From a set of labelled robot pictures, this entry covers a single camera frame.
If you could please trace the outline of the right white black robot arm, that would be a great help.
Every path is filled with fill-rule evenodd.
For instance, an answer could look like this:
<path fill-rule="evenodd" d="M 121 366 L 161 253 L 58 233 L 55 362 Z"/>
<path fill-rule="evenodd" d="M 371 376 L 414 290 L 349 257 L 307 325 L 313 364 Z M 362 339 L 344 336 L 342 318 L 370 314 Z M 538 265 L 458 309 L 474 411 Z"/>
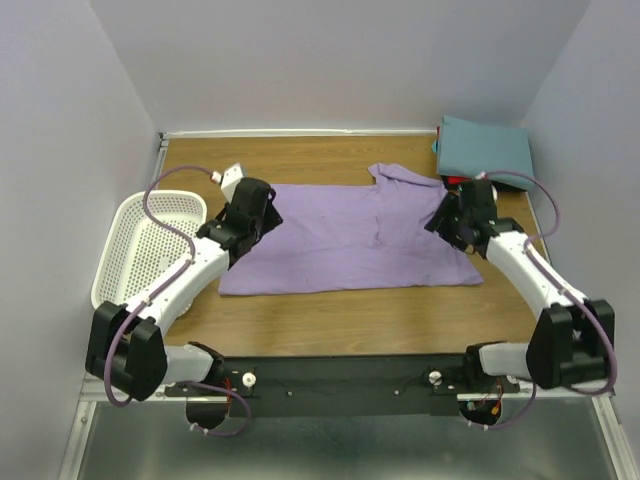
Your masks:
<path fill-rule="evenodd" d="M 487 178 L 447 193 L 425 228 L 449 245 L 471 249 L 496 267 L 525 300 L 536 326 L 526 343 L 494 342 L 468 347 L 460 379 L 480 392 L 498 376 L 545 389 L 565 388 L 598 396 L 613 390 L 615 313 L 605 300 L 574 288 L 538 253 L 533 237 L 510 217 L 500 217 Z"/>

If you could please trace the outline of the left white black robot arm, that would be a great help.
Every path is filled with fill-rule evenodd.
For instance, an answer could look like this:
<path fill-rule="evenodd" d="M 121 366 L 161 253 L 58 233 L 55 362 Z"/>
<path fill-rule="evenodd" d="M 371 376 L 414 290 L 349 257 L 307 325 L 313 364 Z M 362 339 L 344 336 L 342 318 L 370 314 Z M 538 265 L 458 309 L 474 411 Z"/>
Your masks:
<path fill-rule="evenodd" d="M 143 401 L 165 384 L 188 383 L 209 395 L 223 382 L 224 359 L 217 351 L 197 342 L 169 347 L 164 337 L 209 284 L 283 219 L 267 182 L 232 170 L 214 179 L 226 203 L 196 233 L 184 235 L 186 252 L 149 287 L 119 304 L 105 301 L 94 311 L 85 369 L 103 380 L 116 406 Z"/>

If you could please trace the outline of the purple t shirt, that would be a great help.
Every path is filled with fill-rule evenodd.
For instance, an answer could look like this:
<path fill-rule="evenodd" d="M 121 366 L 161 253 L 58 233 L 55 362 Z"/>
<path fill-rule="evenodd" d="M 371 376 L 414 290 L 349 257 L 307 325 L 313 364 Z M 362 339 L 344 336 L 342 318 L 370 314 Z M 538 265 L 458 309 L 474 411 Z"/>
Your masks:
<path fill-rule="evenodd" d="M 447 192 L 398 164 L 368 169 L 368 186 L 277 184 L 283 222 L 219 281 L 222 296 L 475 286 L 467 255 L 426 231 Z"/>

